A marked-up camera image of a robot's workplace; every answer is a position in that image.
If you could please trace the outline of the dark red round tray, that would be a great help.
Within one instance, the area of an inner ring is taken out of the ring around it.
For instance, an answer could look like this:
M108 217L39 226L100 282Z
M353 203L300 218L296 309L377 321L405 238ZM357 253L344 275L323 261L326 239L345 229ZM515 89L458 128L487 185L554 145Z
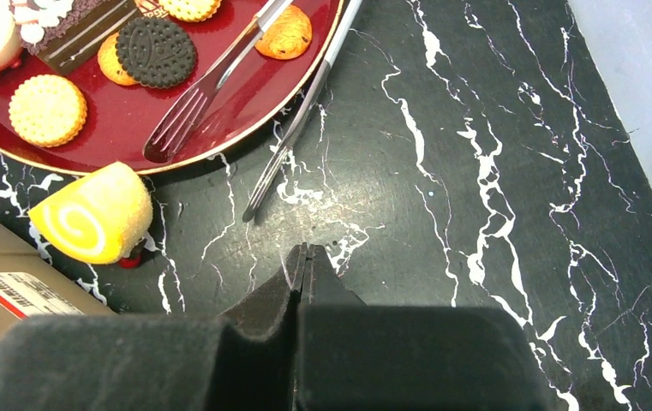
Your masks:
M143 147L154 127L182 93L183 86L156 90L119 86L106 79L95 60L74 71L70 79L81 89L87 121L69 143L40 148L26 143L12 129L9 100L26 79L45 74L36 57L25 57L19 68L0 76L0 152L21 163L70 175L84 175L120 161L145 175L194 163L252 134L275 116L316 70L344 11L344 3L301 0L314 36L298 58L280 61L251 51L212 101L200 134L190 137L168 164L145 159Z

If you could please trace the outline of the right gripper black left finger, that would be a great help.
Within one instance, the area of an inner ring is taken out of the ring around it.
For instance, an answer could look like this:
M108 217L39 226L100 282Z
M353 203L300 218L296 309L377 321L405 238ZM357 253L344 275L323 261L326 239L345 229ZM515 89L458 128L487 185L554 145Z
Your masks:
M296 317L307 260L308 246L294 246L275 274L217 318L213 410L295 407Z

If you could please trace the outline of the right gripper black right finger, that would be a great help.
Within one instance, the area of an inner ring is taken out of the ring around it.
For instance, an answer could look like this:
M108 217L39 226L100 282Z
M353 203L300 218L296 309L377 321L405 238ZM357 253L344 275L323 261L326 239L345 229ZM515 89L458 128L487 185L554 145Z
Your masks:
M298 252L298 409L548 409L527 339L506 311L368 305L324 247Z

